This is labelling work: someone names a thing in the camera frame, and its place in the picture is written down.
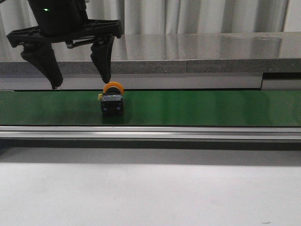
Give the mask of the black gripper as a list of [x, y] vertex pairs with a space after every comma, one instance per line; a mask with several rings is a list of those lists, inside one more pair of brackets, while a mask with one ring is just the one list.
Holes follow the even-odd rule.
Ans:
[[28, 1], [38, 23], [7, 35], [12, 47], [23, 45], [21, 57], [37, 68], [57, 89], [63, 82], [51, 43], [65, 42], [67, 48], [93, 43], [91, 59], [104, 83], [111, 80], [114, 37], [122, 36], [120, 20], [88, 19], [84, 0]]

